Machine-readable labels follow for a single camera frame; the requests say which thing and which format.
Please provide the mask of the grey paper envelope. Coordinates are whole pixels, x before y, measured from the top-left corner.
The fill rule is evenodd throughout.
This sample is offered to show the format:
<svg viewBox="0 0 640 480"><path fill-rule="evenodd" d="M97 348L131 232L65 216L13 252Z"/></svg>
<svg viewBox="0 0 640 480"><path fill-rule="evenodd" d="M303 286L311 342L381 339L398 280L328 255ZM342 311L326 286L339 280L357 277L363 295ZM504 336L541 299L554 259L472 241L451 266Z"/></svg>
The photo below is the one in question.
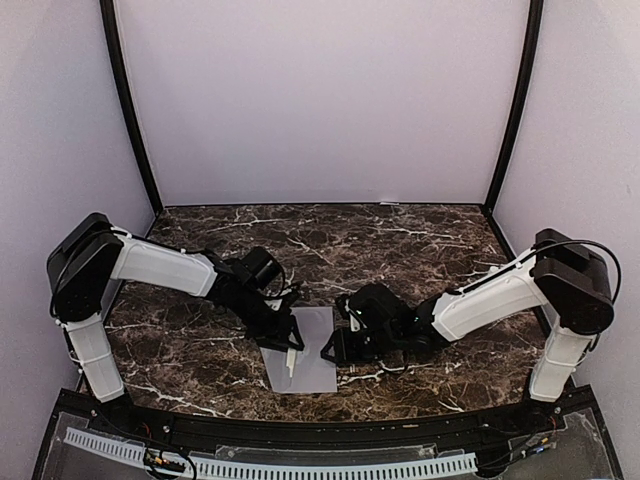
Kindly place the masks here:
<svg viewBox="0 0 640 480"><path fill-rule="evenodd" d="M287 372L285 352L261 348L271 389L279 394L336 393L336 367L320 356L334 331L332 308L298 307L293 313L305 348L297 353L293 378Z"/></svg>

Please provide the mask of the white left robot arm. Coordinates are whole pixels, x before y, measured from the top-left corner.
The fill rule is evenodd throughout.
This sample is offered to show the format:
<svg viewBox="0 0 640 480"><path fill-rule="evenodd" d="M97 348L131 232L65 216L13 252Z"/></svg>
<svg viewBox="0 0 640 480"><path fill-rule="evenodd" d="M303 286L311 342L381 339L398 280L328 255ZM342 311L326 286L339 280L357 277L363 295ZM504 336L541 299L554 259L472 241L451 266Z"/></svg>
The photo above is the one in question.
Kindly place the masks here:
<svg viewBox="0 0 640 480"><path fill-rule="evenodd" d="M71 358L101 417L120 436L141 427L140 412L122 399L127 389L107 329L124 291L134 285L165 289L232 313L244 336L259 347L285 354L305 343L293 311L297 284L285 279L281 263L255 246L242 257L222 257L209 248L189 250L135 235L101 212L88 214L46 260L49 315L62 330Z"/></svg>

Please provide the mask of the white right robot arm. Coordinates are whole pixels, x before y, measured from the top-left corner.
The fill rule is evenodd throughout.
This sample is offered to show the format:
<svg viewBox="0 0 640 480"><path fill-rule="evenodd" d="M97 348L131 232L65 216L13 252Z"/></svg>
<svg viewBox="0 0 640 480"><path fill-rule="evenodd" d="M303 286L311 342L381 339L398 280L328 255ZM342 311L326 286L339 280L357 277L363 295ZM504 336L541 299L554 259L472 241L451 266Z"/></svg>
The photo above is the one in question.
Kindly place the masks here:
<svg viewBox="0 0 640 480"><path fill-rule="evenodd" d="M390 352L432 354L469 333L522 311L549 307L556 320L530 375L528 397L510 413L521 434L534 432L549 405L614 320L622 269L617 256L591 240L571 239L547 228L514 260L476 281L449 288L410 306L386 285L367 284L337 298L348 324L336 329L321 351L339 367L368 364Z"/></svg>

